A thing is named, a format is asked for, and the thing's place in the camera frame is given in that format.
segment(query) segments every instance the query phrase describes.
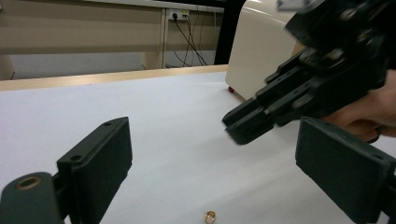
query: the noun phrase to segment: white paper surface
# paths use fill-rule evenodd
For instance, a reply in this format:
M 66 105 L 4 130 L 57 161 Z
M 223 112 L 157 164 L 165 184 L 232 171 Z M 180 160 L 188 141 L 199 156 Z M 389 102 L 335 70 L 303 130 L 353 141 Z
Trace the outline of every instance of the white paper surface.
M 0 92 L 0 188 L 129 117 L 133 166 L 102 223 L 351 223 L 294 159 L 298 123 L 246 146 L 222 117 L 241 102 L 224 73 Z

